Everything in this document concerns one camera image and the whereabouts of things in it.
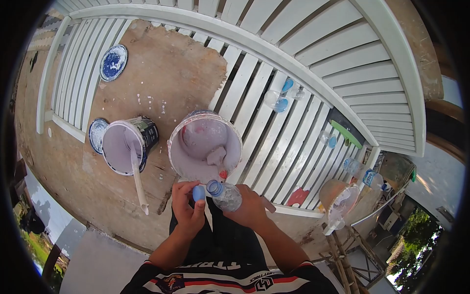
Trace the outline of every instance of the blue bottle cap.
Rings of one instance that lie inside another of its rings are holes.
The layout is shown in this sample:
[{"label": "blue bottle cap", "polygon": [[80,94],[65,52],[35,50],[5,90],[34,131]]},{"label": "blue bottle cap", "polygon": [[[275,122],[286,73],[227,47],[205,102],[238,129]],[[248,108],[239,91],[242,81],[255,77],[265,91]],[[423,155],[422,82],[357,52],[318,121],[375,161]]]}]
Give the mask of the blue bottle cap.
[{"label": "blue bottle cap", "polygon": [[219,183],[217,180],[210,180],[207,182],[206,190],[212,195],[212,197],[218,197],[222,194],[224,186],[222,186],[222,183]]},{"label": "blue bottle cap", "polygon": [[330,147],[331,149],[334,149],[335,146],[336,146],[336,137],[333,136],[328,141],[328,147]]},{"label": "blue bottle cap", "polygon": [[203,186],[196,186],[193,188],[194,202],[198,200],[205,200],[205,191]]}]

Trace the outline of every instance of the paint can lid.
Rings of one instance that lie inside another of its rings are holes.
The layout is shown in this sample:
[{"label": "paint can lid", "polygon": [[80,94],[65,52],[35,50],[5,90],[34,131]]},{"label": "paint can lid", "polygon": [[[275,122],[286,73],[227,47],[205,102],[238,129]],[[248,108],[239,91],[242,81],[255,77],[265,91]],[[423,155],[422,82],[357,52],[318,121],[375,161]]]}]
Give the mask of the paint can lid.
[{"label": "paint can lid", "polygon": [[127,63],[127,48],[118,44],[106,51],[100,62],[100,76],[105,82],[118,78]]},{"label": "paint can lid", "polygon": [[88,139],[90,140],[90,145],[96,153],[101,155],[103,154],[101,140],[108,125],[109,123],[104,119],[95,119],[90,124],[90,128],[88,129]]}]

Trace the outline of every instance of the green foliage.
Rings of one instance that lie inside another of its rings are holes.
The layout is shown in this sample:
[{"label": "green foliage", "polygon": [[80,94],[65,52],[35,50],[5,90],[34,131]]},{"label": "green foliage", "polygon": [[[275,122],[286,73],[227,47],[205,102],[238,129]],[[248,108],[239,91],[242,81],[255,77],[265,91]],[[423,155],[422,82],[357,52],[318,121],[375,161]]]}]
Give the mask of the green foliage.
[{"label": "green foliage", "polygon": [[395,280],[397,286],[412,288],[417,286],[415,275],[422,262],[437,244],[442,228],[423,210],[417,208],[402,229],[405,250],[393,262],[391,274],[400,273]]}]

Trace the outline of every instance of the wooden pole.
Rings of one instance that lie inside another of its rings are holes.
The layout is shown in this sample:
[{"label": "wooden pole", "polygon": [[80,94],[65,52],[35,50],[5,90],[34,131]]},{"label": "wooden pole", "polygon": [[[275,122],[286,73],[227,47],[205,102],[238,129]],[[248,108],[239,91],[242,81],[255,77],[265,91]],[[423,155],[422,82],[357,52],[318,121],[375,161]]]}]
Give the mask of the wooden pole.
[{"label": "wooden pole", "polygon": [[357,286],[356,277],[354,276],[354,272],[353,272],[353,269],[351,268],[351,264],[349,263],[349,260],[346,257],[346,252],[344,251],[343,246],[341,246],[341,242],[339,241],[338,235],[336,234],[335,231],[333,231],[332,235],[336,241],[336,245],[338,246],[339,253],[341,255],[344,255],[344,258],[341,259],[341,262],[343,263],[344,268],[346,272],[348,273],[349,279],[352,282],[352,285],[351,285],[352,292],[353,294],[359,294],[359,287]]}]

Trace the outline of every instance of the white wall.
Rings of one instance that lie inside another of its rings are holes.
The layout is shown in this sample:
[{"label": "white wall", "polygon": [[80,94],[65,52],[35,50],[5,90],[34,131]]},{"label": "white wall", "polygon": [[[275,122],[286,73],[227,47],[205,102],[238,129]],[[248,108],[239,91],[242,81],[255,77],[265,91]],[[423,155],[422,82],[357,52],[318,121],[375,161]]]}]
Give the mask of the white wall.
[{"label": "white wall", "polygon": [[449,230],[451,224],[436,208],[443,206],[455,217],[462,196],[465,166],[445,151],[426,143],[424,157],[408,157],[417,169],[416,181],[411,182],[407,195],[426,208]]},{"label": "white wall", "polygon": [[148,257],[89,228],[70,260],[60,294],[120,293]]}]

